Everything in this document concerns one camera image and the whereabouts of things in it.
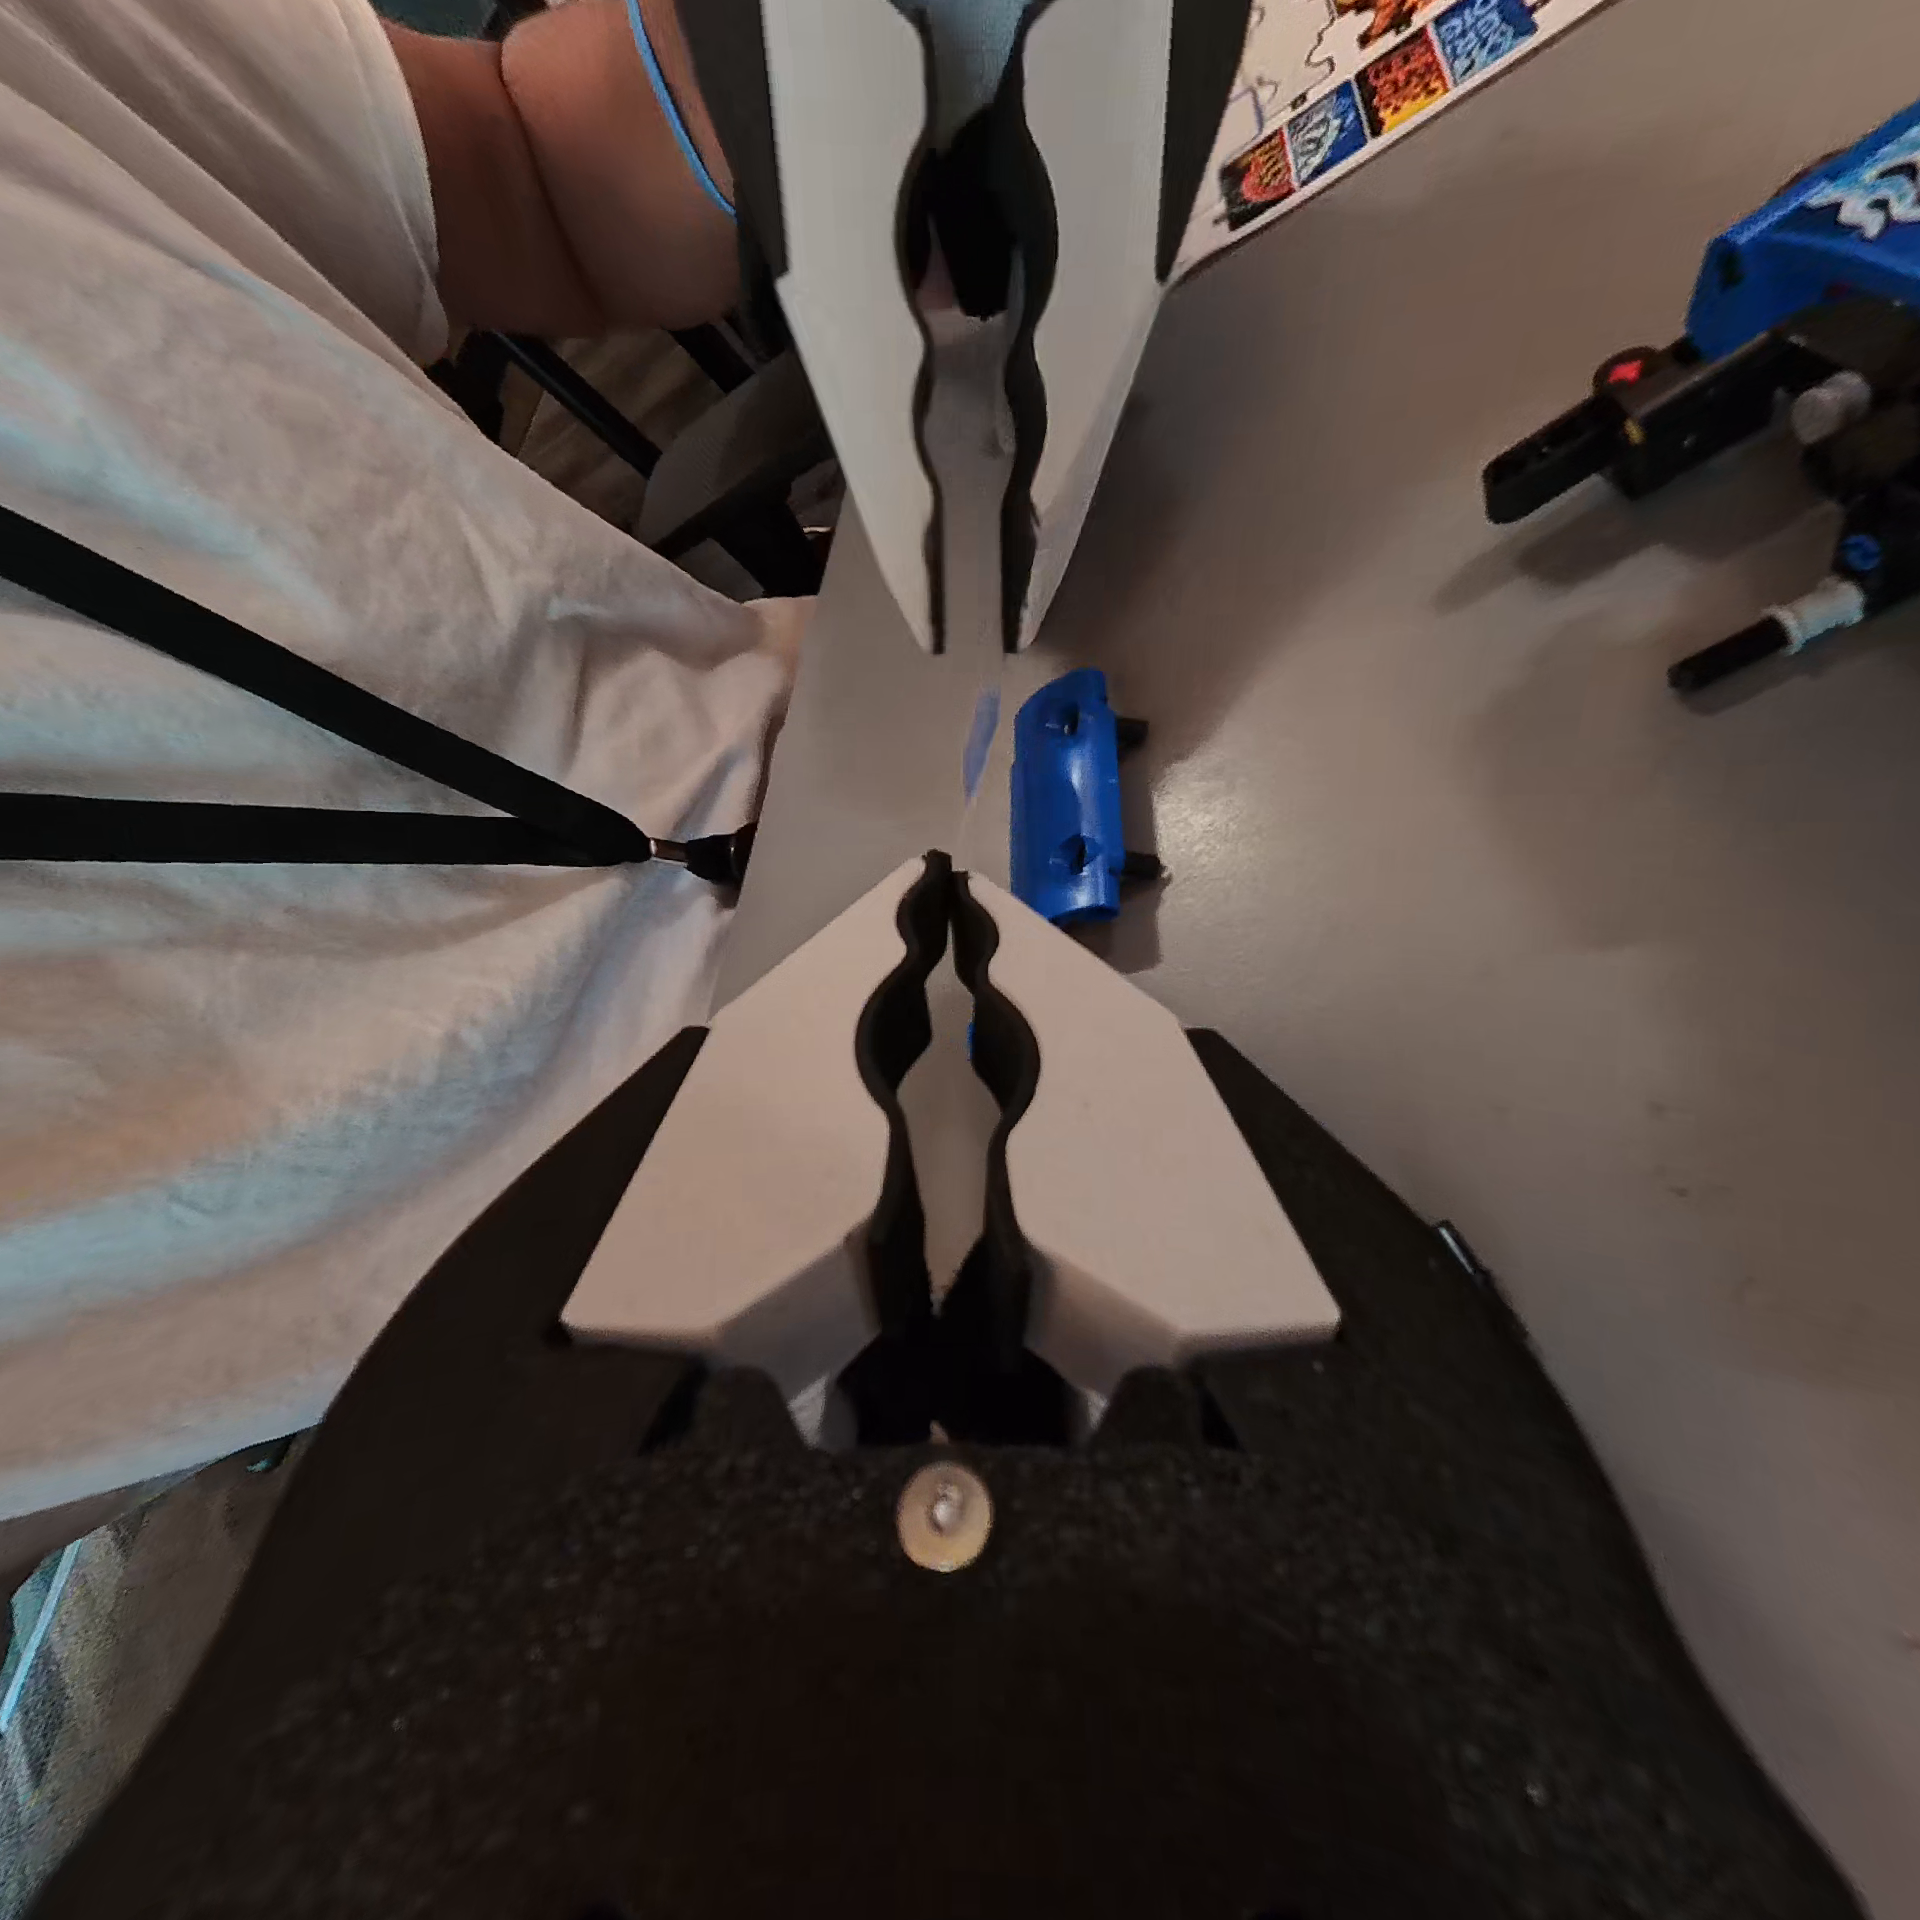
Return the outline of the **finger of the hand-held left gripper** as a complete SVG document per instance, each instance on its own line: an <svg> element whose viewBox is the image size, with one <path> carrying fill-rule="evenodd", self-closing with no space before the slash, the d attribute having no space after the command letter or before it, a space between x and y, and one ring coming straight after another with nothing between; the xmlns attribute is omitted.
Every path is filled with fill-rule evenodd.
<svg viewBox="0 0 1920 1920"><path fill-rule="evenodd" d="M1001 642L1034 644L1087 529L1163 276L1171 2L1032 4L1000 91L996 190L1016 233L1001 391Z"/></svg>
<svg viewBox="0 0 1920 1920"><path fill-rule="evenodd" d="M785 239L776 293L881 575L913 639L938 657L929 331L905 270L908 190L929 147L929 34L887 2L773 2L759 19Z"/></svg>

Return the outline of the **white shirt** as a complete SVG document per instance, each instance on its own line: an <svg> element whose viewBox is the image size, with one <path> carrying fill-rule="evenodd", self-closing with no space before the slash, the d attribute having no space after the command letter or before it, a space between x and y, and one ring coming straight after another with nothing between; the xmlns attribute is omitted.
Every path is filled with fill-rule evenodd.
<svg viewBox="0 0 1920 1920"><path fill-rule="evenodd" d="M4 507L664 835L749 821L805 601L474 431L373 4L4 4ZM4 1523L316 1418L701 1012L627 870L4 862Z"/></svg>

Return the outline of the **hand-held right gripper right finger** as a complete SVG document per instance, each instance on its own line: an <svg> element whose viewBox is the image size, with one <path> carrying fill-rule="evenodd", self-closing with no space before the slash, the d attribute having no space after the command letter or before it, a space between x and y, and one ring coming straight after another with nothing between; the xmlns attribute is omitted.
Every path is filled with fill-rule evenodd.
<svg viewBox="0 0 1920 1920"><path fill-rule="evenodd" d="M1331 1339L1331 1285L1181 1021L994 883L949 901L996 1123L944 1297L944 1426L1058 1447L1141 1370Z"/></svg>

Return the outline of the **grey chair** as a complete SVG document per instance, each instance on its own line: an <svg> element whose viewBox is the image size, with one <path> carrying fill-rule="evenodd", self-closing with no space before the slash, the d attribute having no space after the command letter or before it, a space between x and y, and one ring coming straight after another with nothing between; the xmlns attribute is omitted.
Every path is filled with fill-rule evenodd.
<svg viewBox="0 0 1920 1920"><path fill-rule="evenodd" d="M730 325L669 331L675 354L714 389L669 444L641 422L562 347L532 337L468 329L428 378L491 441L508 422L506 386L524 378L587 438L642 482L636 539L668 559L707 547L773 597L823 585L832 530L810 530L793 492L835 465L832 441L801 358L757 358Z"/></svg>

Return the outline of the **blue curved lego panel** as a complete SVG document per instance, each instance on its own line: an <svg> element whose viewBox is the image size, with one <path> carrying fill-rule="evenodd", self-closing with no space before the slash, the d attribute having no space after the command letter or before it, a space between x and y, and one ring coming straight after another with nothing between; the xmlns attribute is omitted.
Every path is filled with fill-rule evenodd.
<svg viewBox="0 0 1920 1920"><path fill-rule="evenodd" d="M1121 759L1145 723L1115 713L1099 667L1043 684L1016 713L1010 893L1057 929L1114 923L1123 895L1163 877L1125 844Z"/></svg>

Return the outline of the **person's left forearm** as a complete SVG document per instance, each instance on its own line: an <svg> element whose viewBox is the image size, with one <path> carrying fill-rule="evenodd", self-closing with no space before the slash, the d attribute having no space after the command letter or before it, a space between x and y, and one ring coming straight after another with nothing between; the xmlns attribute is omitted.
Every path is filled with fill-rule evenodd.
<svg viewBox="0 0 1920 1920"><path fill-rule="evenodd" d="M552 7L504 42L385 33L424 140L449 325L584 341L736 308L736 228L665 130L627 4Z"/></svg>

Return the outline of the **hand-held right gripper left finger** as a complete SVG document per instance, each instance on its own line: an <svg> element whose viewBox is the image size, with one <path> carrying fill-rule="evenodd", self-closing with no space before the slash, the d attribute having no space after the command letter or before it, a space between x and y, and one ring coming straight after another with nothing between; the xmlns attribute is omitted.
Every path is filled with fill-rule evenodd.
<svg viewBox="0 0 1920 1920"><path fill-rule="evenodd" d="M938 1314L900 1084L930 1042L953 860L879 881L733 997L562 1309L580 1348L835 1387L859 1444L938 1420Z"/></svg>

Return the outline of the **printed sticker sheet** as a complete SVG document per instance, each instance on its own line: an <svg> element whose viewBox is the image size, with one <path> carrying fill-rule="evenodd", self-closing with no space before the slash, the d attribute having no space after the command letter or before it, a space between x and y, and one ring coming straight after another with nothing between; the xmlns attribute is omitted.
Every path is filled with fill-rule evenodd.
<svg viewBox="0 0 1920 1920"><path fill-rule="evenodd" d="M1596 12L1601 2L1256 2L1173 279Z"/></svg>

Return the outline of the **blue black lego vehicle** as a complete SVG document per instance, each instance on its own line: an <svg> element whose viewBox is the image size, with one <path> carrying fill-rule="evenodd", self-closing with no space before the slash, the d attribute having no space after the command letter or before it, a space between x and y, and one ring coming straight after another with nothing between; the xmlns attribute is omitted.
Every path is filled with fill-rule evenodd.
<svg viewBox="0 0 1920 1920"><path fill-rule="evenodd" d="M1708 244L1685 331L1604 358L1588 395L1482 470L1491 524L1602 478L1647 498L1786 420L1841 515L1826 574L1675 660L1698 697L1917 594L1917 105L1813 163Z"/></svg>

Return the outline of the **blue wristband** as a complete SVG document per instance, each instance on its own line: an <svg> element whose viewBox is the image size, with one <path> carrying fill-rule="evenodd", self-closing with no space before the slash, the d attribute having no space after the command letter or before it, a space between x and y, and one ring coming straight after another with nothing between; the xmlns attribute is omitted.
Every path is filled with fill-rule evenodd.
<svg viewBox="0 0 1920 1920"><path fill-rule="evenodd" d="M704 201L736 226L730 159L704 100L682 2L627 2L641 70Z"/></svg>

